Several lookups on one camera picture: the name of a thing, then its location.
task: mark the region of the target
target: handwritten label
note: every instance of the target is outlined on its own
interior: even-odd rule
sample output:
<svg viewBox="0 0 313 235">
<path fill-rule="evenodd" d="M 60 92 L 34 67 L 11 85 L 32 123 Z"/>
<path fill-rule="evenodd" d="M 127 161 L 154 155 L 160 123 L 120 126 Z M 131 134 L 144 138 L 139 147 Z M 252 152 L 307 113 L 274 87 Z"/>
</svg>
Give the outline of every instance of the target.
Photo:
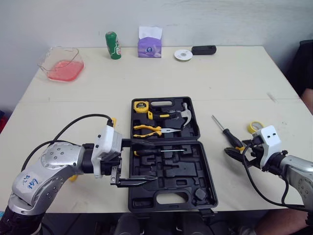
<svg viewBox="0 0 313 235">
<path fill-rule="evenodd" d="M 22 193 L 30 193 L 36 190 L 41 183 L 41 179 L 33 172 L 25 174 L 16 188 Z"/>
</svg>

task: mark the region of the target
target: cable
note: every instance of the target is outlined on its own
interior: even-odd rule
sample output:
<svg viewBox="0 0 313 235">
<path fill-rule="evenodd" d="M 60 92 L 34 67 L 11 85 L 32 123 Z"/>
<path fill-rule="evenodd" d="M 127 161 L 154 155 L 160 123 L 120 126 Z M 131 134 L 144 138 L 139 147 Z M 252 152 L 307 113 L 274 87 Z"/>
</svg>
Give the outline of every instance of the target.
<svg viewBox="0 0 313 235">
<path fill-rule="evenodd" d="M 41 147 L 43 147 L 43 146 L 45 146 L 45 145 L 47 145 L 47 144 L 49 144 L 49 143 L 55 143 L 55 142 L 67 142 L 67 143 L 71 143 L 71 142 L 68 142 L 68 141 L 53 140 L 53 141 L 47 141 L 47 142 L 44 142 L 44 143 L 40 144 L 39 146 L 37 146 L 37 147 L 28 155 L 28 157 L 26 158 L 26 160 L 25 160 L 25 162 L 24 162 L 24 164 L 23 164 L 23 166 L 22 166 L 21 172 L 22 172 L 23 170 L 25 170 L 25 168 L 26 168 L 26 166 L 27 166 L 29 160 L 30 160 L 31 157 L 38 151 L 38 149 L 40 149 Z"/>
<path fill-rule="evenodd" d="M 284 179 L 285 183 L 286 183 L 286 188 L 285 188 L 285 191 L 284 191 L 284 194 L 282 196 L 282 203 L 277 203 L 277 202 L 273 202 L 271 200 L 269 200 L 267 197 L 265 197 L 260 191 L 259 189 L 257 188 L 257 186 L 255 185 L 253 179 L 252 179 L 252 176 L 250 174 L 250 171 L 248 169 L 248 166 L 246 164 L 246 152 L 247 150 L 252 146 L 252 144 L 248 144 L 245 149 L 243 150 L 243 153 L 242 153 L 242 157 L 243 157 L 243 164 L 244 164 L 244 167 L 245 167 L 245 170 L 246 170 L 246 173 L 248 175 L 248 178 L 253 186 L 253 188 L 255 189 L 255 191 L 264 199 L 266 200 L 267 202 L 273 204 L 273 205 L 276 205 L 276 206 L 280 206 L 280 207 L 287 207 L 287 208 L 290 208 L 290 209 L 294 209 L 294 210 L 298 210 L 298 211 L 303 211 L 303 212 L 310 212 L 309 210 L 305 209 L 305 208 L 301 208 L 297 205 L 290 205 L 290 204 L 285 204 L 284 201 L 285 201 L 285 198 L 286 198 L 286 195 L 288 193 L 288 189 L 289 189 L 289 183 L 286 179 Z"/>
<path fill-rule="evenodd" d="M 57 140 L 71 125 L 75 124 L 76 122 L 78 122 L 79 120 L 81 119 L 84 119 L 84 118 L 89 118 L 89 117 L 105 117 L 108 119 L 108 122 L 107 122 L 107 125 L 109 126 L 113 126 L 113 123 L 112 123 L 112 118 L 110 118 L 108 115 L 105 115 L 105 114 L 88 114 L 88 115 L 84 115 L 84 116 L 81 116 L 73 121 L 71 121 L 66 127 L 64 127 L 62 129 L 62 131 L 60 131 L 56 137 L 54 137 L 54 141 Z"/>
<path fill-rule="evenodd" d="M 43 147 L 43 146 L 45 146 L 45 145 L 47 145 L 47 144 L 52 145 L 52 144 L 54 144 L 55 142 L 68 142 L 68 141 L 59 141 L 58 138 L 59 138 L 71 125 L 75 124 L 76 122 L 78 122 L 78 121 L 81 120 L 81 119 L 89 118 L 89 117 L 103 117 L 103 118 L 105 117 L 105 118 L 108 119 L 107 125 L 113 126 L 112 118 L 110 118 L 108 115 L 105 115 L 105 114 L 88 114 L 88 115 L 83 115 L 83 116 L 81 116 L 81 117 L 79 117 L 79 118 L 77 118 L 77 119 L 71 121 L 66 127 L 64 127 L 64 128 L 56 135 L 56 137 L 54 137 L 54 139 L 53 139 L 52 141 L 47 141 L 47 142 L 44 142 L 44 143 L 40 144 L 39 146 L 37 146 L 37 147 L 28 155 L 28 157 L 26 158 L 26 160 L 25 160 L 25 162 L 24 162 L 24 164 L 23 164 L 23 166 L 22 166 L 22 170 L 21 170 L 21 171 L 25 170 L 25 168 L 26 168 L 26 166 L 27 166 L 29 160 L 30 160 L 31 157 L 35 154 L 35 152 L 38 151 L 38 149 L 40 149 L 41 147 Z"/>
<path fill-rule="evenodd" d="M 41 225 L 42 225 L 51 235 L 54 235 L 54 232 L 52 231 L 52 229 L 50 229 L 46 224 L 41 223 Z"/>
<path fill-rule="evenodd" d="M 210 223 L 209 225 L 212 226 L 212 225 L 215 225 L 217 223 L 228 223 L 228 222 L 229 222 L 228 220 L 221 219 L 221 220 L 216 220 L 216 221 Z"/>
<path fill-rule="evenodd" d="M 81 213 L 78 214 L 78 216 L 73 220 L 73 222 L 70 224 L 70 226 L 68 227 L 68 229 L 65 231 L 64 235 L 67 235 L 68 232 L 71 230 L 71 228 L 74 226 L 74 224 L 76 223 L 76 221 L 78 220 L 78 218 L 81 216 Z"/>
<path fill-rule="evenodd" d="M 213 231 L 210 225 L 208 225 L 208 228 L 211 230 L 212 235 L 215 235 L 215 232 Z"/>
</svg>

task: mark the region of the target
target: red liquid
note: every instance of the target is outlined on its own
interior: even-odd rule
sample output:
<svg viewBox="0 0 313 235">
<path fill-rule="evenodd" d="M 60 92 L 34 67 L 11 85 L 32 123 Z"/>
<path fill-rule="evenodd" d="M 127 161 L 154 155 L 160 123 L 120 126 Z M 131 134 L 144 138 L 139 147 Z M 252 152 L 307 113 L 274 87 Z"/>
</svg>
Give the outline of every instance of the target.
<svg viewBox="0 0 313 235">
<path fill-rule="evenodd" d="M 56 63 L 47 76 L 52 80 L 73 81 L 83 69 L 84 63 L 77 61 L 60 61 Z"/>
</svg>

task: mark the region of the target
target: yellow-handled pliers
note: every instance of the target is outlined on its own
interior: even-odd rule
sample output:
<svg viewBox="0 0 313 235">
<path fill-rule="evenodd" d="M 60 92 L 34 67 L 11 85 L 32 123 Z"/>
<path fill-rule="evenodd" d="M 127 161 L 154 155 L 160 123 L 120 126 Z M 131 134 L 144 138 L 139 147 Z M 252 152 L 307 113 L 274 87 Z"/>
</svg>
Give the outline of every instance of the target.
<svg viewBox="0 0 313 235">
<path fill-rule="evenodd" d="M 153 132 L 148 133 L 146 135 L 134 135 L 135 138 L 145 138 L 145 137 L 149 137 L 153 135 L 161 136 L 162 133 L 171 133 L 171 132 L 181 131 L 180 129 L 162 128 L 160 126 L 157 126 L 157 127 L 147 126 L 147 125 L 134 126 L 134 130 L 140 130 L 140 129 L 148 129 Z"/>
</svg>

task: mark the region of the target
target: yellow-handled screwdriver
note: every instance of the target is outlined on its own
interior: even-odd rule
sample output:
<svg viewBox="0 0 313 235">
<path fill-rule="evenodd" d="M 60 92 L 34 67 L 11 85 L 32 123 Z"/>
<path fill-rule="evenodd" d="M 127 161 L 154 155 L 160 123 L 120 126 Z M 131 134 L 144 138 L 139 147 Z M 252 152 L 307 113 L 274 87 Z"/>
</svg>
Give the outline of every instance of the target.
<svg viewBox="0 0 313 235">
<path fill-rule="evenodd" d="M 143 149 L 134 151 L 135 156 L 148 156 L 148 155 L 160 155 L 164 152 L 183 152 L 185 149 L 169 149 L 169 150 L 160 150 L 160 149 Z"/>
</svg>

